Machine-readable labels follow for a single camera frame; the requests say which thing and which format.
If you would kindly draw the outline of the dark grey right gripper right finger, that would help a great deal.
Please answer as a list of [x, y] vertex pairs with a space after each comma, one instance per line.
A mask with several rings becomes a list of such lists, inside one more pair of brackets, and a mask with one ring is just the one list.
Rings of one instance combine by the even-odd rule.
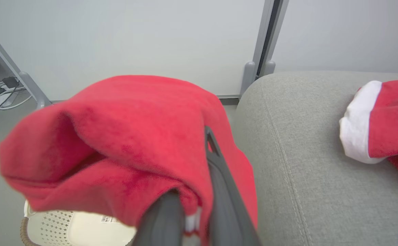
[[213, 246], [260, 246], [250, 219], [217, 139], [205, 126], [205, 151], [214, 195], [210, 216], [210, 242]]

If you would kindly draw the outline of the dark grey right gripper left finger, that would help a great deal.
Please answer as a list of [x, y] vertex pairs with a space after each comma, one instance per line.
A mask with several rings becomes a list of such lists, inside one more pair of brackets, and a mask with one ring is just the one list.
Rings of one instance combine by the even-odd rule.
[[181, 246], [184, 211], [179, 194], [168, 191], [158, 198], [141, 218], [133, 246]]

